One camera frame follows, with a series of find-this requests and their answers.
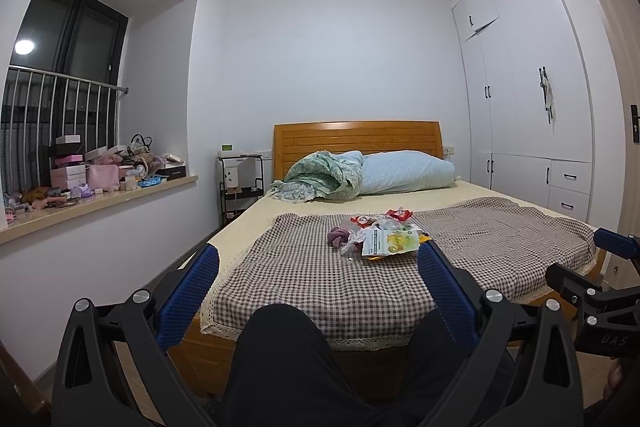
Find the red snack wrapper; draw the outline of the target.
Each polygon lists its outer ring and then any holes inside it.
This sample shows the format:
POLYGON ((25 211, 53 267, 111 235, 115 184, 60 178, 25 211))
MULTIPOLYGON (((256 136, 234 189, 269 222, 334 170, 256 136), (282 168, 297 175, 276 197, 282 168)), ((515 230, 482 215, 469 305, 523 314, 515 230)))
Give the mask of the red snack wrapper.
POLYGON ((390 209, 386 212, 386 216, 399 222, 406 222, 412 216, 412 211, 404 208, 390 209))
POLYGON ((378 220, 380 220, 379 215, 359 215, 350 218, 350 221, 358 225, 359 228, 374 227, 378 223, 378 220))

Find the white built-in wardrobe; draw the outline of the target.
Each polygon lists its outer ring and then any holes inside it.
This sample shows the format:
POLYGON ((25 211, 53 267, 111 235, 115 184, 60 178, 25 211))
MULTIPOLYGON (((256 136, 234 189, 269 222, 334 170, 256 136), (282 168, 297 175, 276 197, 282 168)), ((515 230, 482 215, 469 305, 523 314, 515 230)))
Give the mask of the white built-in wardrobe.
POLYGON ((582 52, 563 0, 459 0, 472 183, 586 220, 593 139, 582 52))

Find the person's black trouser legs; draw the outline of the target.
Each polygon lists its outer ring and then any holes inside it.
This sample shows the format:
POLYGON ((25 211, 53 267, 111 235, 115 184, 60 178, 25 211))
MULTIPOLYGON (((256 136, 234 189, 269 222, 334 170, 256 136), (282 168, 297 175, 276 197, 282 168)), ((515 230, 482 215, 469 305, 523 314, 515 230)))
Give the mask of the person's black trouser legs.
POLYGON ((349 386, 326 337, 299 309, 255 311, 236 340, 218 413, 221 426, 416 426, 471 352, 451 339, 437 311, 423 317, 390 403, 370 405, 349 386))

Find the cream bed sheet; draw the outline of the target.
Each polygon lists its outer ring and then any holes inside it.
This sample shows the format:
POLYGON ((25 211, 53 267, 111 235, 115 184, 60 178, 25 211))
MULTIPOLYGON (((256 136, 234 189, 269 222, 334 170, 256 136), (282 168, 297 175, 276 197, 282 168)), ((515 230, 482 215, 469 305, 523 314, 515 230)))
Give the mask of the cream bed sheet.
POLYGON ((265 233, 272 221, 285 213, 299 216, 315 215, 372 215, 384 213, 390 209, 404 208, 411 211, 424 211, 446 208, 461 204, 470 199, 482 197, 500 197, 512 200, 520 206, 533 207, 550 217, 564 217, 562 213, 525 202, 512 196, 488 190, 465 181, 438 190, 426 190, 411 193, 363 196, 345 202, 332 200, 314 200, 313 202, 282 202, 266 196, 251 205, 242 215, 215 234, 208 243, 217 248, 219 270, 221 273, 232 269, 262 233, 265 233))

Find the clutter on window sill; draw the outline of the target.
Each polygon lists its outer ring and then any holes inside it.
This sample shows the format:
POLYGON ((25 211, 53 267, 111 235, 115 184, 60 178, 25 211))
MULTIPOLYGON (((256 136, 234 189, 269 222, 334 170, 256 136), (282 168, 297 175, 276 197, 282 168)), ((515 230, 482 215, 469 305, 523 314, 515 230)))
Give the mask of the clutter on window sill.
POLYGON ((6 193, 6 221, 21 213, 65 208, 101 193, 152 187, 186 176, 182 158, 152 153, 153 140, 140 133, 129 143, 88 150, 78 134, 61 135, 49 148, 50 171, 26 192, 6 193))

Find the black bedside shelf rack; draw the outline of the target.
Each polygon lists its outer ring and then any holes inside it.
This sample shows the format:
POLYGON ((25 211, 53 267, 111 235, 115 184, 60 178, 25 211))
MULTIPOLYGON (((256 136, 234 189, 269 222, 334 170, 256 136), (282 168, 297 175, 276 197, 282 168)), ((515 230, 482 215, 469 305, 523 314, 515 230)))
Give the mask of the black bedside shelf rack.
POLYGON ((221 225, 230 225, 253 202, 265 195, 264 155, 221 150, 219 202, 221 225))

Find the purple cloth scrunchie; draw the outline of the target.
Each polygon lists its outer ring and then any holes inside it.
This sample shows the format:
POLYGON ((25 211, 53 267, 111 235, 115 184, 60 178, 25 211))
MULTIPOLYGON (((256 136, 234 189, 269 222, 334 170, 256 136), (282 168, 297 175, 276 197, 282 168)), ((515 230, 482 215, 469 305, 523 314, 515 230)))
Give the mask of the purple cloth scrunchie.
POLYGON ((338 249, 348 243, 349 237, 349 230, 341 227, 334 227, 328 233, 328 244, 332 248, 338 249))

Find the light blue pillow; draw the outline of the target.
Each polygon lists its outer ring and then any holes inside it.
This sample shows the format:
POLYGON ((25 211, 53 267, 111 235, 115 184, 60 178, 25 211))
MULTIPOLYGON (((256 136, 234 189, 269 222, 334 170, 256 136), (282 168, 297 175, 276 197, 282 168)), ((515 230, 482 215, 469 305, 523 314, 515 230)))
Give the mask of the light blue pillow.
POLYGON ((398 150, 363 157, 361 195, 410 193, 444 188, 456 181, 456 168, 418 150, 398 150))

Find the green floral quilt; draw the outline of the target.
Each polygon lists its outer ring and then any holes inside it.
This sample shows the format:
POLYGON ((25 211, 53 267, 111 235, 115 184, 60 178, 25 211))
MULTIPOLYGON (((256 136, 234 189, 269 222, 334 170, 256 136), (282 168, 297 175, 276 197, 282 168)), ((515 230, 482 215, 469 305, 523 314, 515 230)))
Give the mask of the green floral quilt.
POLYGON ((355 199, 362 189, 363 159, 359 150, 310 153, 296 161, 281 180, 274 180, 268 195, 282 202, 355 199))

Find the dark window with railing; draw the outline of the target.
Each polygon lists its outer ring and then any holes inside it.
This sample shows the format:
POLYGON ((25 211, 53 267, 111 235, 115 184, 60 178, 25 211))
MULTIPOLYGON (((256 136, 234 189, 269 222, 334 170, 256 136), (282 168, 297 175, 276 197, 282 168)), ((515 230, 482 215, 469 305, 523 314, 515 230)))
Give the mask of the dark window with railing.
POLYGON ((49 185, 62 135, 78 136, 83 150, 116 143, 127 26, 98 0, 29 3, 1 98, 3 191, 49 185))

